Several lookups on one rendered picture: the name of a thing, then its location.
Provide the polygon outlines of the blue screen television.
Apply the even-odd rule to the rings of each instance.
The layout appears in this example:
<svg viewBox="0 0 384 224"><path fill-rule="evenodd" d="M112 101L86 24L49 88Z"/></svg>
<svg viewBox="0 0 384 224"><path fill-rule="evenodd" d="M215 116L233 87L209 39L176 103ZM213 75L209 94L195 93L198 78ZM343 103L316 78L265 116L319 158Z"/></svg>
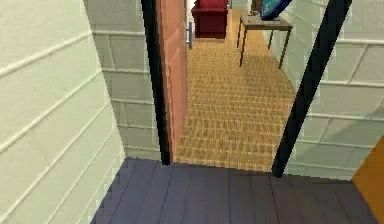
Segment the blue screen television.
<svg viewBox="0 0 384 224"><path fill-rule="evenodd" d="M260 16L263 21L276 19L292 0L263 0Z"/></svg>

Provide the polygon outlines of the orange wooden furniture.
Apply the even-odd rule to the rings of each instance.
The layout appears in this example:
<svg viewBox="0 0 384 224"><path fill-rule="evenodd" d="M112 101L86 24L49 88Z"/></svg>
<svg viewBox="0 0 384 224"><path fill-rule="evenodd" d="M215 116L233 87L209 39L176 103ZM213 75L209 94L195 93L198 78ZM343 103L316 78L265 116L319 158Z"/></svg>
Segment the orange wooden furniture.
<svg viewBox="0 0 384 224"><path fill-rule="evenodd" d="M384 136L353 176L353 182L379 224L384 224Z"/></svg>

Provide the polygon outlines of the brown wooden table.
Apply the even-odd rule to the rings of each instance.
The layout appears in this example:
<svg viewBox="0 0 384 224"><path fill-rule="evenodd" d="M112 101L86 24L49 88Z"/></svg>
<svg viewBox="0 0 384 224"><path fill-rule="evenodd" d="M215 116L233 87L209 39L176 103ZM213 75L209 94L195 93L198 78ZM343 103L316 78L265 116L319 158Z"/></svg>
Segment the brown wooden table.
<svg viewBox="0 0 384 224"><path fill-rule="evenodd" d="M246 37L247 37L248 31L270 30L271 33L269 36L268 48L271 48L274 31L286 31L287 34L285 37L284 46L282 49L282 53L281 53L279 65L278 65L278 68L281 69L284 61L284 57L286 55L286 50L287 50L292 29L293 29L293 25L281 17L278 17L276 20L272 20L272 21L263 21L260 15L242 14L239 18L239 25L238 25L238 32L237 32L237 46L240 47L239 66L243 65L245 43L246 43Z"/></svg>

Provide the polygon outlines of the reddish brown room door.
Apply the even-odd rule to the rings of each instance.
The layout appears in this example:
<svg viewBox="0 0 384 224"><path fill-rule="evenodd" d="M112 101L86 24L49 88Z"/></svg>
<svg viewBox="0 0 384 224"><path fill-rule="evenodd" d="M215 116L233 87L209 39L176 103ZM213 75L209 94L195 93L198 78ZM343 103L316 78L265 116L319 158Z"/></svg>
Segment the reddish brown room door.
<svg viewBox="0 0 384 224"><path fill-rule="evenodd" d="M177 150L187 111L187 44L185 0L155 0L170 159Z"/></svg>

